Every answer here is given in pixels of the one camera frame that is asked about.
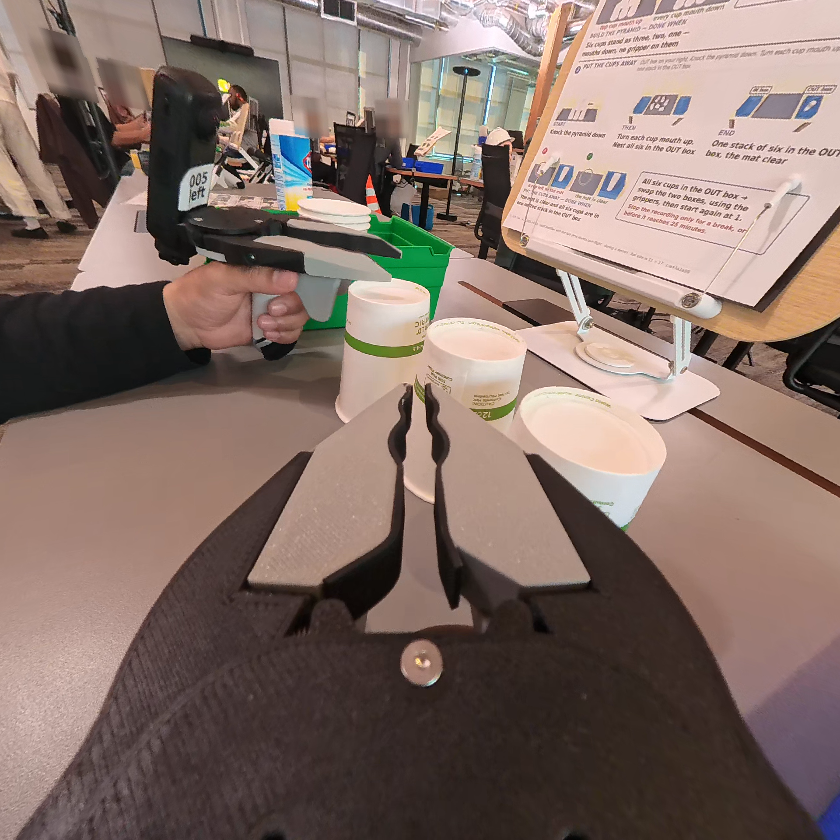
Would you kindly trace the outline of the person's left hand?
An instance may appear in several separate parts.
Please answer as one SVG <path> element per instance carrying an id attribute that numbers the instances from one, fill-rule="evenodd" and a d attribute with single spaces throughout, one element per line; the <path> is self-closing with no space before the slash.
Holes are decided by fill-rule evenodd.
<path id="1" fill-rule="evenodd" d="M 183 351 L 227 350 L 251 343 L 252 296 L 265 294 L 272 301 L 259 329 L 268 340 L 289 344 L 308 320 L 297 284 L 297 274 L 286 270 L 212 261 L 165 285 L 164 307 Z"/>

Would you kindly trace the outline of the person's left forearm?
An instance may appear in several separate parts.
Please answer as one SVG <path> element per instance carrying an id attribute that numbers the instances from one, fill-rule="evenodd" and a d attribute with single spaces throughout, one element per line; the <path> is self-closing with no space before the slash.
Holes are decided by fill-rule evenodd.
<path id="1" fill-rule="evenodd" d="M 165 282 L 1 296 L 1 422 L 94 400 L 207 364 L 184 351 Z"/>

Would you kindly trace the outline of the printed label sheet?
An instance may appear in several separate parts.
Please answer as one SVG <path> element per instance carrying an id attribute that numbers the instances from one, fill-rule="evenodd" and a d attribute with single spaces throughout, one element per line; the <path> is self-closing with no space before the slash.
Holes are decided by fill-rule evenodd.
<path id="1" fill-rule="evenodd" d="M 234 192 L 210 192 L 206 201 L 195 201 L 191 208 L 203 207 L 205 204 L 212 207 L 247 207 L 251 209 L 262 209 L 278 212 L 278 202 L 275 197 L 252 196 L 245 194 L 245 191 Z"/>

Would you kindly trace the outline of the wipes canister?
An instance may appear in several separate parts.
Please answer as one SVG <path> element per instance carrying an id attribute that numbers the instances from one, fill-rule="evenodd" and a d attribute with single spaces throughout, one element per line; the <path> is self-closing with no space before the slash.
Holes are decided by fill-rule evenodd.
<path id="1" fill-rule="evenodd" d="M 279 210 L 296 211 L 312 197 L 310 139 L 293 121 L 270 119 L 269 141 Z"/>

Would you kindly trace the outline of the green plastic bin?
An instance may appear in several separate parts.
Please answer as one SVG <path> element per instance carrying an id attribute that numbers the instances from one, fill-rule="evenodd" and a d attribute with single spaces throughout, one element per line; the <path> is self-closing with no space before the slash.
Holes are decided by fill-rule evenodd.
<path id="1" fill-rule="evenodd" d="M 373 261 L 393 278 L 409 280 L 425 287 L 430 295 L 430 318 L 435 315 L 438 297 L 445 281 L 453 246 L 401 217 L 369 217 L 369 233 L 402 251 L 400 259 L 373 256 Z"/>

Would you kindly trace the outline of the brown coat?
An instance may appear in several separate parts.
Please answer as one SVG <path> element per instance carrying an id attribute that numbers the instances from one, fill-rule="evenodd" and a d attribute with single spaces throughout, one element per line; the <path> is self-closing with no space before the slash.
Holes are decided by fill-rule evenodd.
<path id="1" fill-rule="evenodd" d="M 50 95 L 36 99 L 36 125 L 42 162 L 57 165 L 74 207 L 89 228 L 98 225 L 94 203 L 107 207 L 112 184 L 97 173 L 82 145 L 68 129 L 60 105 Z"/>

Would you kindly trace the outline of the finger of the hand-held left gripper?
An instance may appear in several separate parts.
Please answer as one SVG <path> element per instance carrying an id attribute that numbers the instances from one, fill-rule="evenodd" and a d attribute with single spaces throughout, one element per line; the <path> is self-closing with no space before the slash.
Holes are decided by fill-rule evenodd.
<path id="1" fill-rule="evenodd" d="M 318 245 L 303 239 L 286 236 L 259 237 L 251 244 L 251 252 L 260 266 L 290 270 L 300 275 L 383 282 L 392 277 L 367 255 Z"/>
<path id="2" fill-rule="evenodd" d="M 366 231 L 305 218 L 285 218 L 284 234 L 316 245 L 367 256 L 389 259 L 403 257 L 403 252 L 399 248 Z"/>

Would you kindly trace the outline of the dark wall screen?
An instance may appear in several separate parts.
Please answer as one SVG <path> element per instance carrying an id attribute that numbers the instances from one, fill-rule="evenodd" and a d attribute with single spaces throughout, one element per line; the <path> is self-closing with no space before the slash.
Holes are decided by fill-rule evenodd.
<path id="1" fill-rule="evenodd" d="M 200 35 L 189 40 L 164 36 L 162 45 L 168 66 L 193 70 L 216 87 L 220 79 L 239 84 L 249 99 L 258 101 L 260 115 L 266 119 L 284 117 L 276 60 L 256 56 L 249 46 Z"/>

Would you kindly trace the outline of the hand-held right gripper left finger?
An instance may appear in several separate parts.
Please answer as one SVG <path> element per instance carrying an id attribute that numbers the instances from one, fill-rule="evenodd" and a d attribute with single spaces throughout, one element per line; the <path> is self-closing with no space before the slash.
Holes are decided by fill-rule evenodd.
<path id="1" fill-rule="evenodd" d="M 251 588 L 337 599 L 354 619 L 385 598 L 402 567 L 412 401 L 400 384 L 314 449 L 248 575 Z"/>

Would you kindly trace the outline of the black floor lamp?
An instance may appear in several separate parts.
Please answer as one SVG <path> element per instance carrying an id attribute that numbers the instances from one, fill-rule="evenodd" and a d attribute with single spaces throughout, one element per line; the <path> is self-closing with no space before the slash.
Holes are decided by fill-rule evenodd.
<path id="1" fill-rule="evenodd" d="M 464 119 L 466 111 L 467 90 L 469 80 L 480 76 L 480 69 L 469 65 L 456 65 L 453 72 L 461 79 L 460 100 L 458 105 L 458 117 L 456 122 L 455 141 L 453 147 L 453 154 L 451 160 L 451 181 L 448 187 L 447 204 L 446 204 L 446 219 L 450 222 L 457 220 L 457 216 L 451 213 L 452 195 L 455 188 L 455 181 L 459 173 L 459 160 L 461 159 L 460 145 L 461 136 L 464 132 Z"/>

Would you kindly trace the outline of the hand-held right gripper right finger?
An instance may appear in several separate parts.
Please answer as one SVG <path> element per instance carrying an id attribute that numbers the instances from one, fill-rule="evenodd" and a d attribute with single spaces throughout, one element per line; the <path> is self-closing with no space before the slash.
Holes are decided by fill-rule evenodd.
<path id="1" fill-rule="evenodd" d="M 437 567 L 450 607 L 580 590 L 591 577 L 522 449 L 436 385 L 432 435 Z"/>

